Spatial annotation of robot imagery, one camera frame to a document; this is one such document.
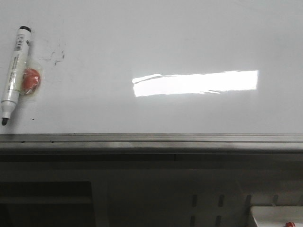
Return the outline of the red magnet taped to marker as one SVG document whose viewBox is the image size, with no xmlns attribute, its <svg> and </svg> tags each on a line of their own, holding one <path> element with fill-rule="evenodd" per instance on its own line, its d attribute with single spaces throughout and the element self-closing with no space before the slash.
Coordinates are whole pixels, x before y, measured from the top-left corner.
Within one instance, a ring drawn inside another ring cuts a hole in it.
<svg viewBox="0 0 303 227">
<path fill-rule="evenodd" d="M 35 96 L 43 82 L 44 70 L 42 65 L 32 58 L 28 58 L 23 73 L 21 91 L 22 96 Z"/>
</svg>

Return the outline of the white whiteboard marker pen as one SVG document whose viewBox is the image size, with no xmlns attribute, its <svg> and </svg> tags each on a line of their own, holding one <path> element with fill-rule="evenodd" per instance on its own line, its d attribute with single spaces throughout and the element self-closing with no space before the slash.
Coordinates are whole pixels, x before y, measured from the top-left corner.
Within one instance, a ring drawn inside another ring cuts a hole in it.
<svg viewBox="0 0 303 227">
<path fill-rule="evenodd" d="M 17 32 L 16 42 L 8 69 L 8 78 L 1 100 L 2 125 L 5 126 L 18 104 L 23 74 L 30 48 L 31 29 L 21 26 Z"/>
</svg>

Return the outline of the white whiteboard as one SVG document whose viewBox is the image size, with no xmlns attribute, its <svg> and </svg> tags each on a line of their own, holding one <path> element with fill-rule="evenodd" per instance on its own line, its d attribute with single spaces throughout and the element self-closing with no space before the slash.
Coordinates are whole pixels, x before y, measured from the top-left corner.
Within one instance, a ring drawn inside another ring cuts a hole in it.
<svg viewBox="0 0 303 227">
<path fill-rule="evenodd" d="M 302 133 L 300 0 L 3 0 L 0 80 L 32 30 L 8 133 Z"/>
</svg>

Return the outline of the white slotted pegboard panel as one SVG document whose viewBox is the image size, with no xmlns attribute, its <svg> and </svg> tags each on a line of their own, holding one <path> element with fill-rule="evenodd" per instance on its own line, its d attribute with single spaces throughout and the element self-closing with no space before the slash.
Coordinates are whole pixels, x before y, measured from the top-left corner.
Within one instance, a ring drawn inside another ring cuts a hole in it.
<svg viewBox="0 0 303 227">
<path fill-rule="evenodd" d="M 91 190 L 98 227 L 247 227 L 252 206 L 302 206 L 303 172 L 105 170 Z"/>
</svg>

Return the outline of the small red object in bin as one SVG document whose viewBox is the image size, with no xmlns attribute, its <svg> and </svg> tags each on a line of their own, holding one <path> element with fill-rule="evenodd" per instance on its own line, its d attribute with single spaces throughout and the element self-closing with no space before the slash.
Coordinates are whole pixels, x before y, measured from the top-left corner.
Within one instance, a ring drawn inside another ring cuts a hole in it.
<svg viewBox="0 0 303 227">
<path fill-rule="evenodd" d="M 287 222 L 285 224 L 285 227 L 296 227 L 295 223 L 294 222 Z"/>
</svg>

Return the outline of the grey metal whiteboard frame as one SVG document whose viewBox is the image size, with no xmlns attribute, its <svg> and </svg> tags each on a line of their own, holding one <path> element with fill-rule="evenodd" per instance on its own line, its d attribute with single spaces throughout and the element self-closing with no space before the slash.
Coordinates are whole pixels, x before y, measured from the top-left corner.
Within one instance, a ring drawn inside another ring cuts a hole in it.
<svg viewBox="0 0 303 227">
<path fill-rule="evenodd" d="M 1 134 L 2 156 L 302 155 L 302 134 L 24 133 Z"/>
</svg>

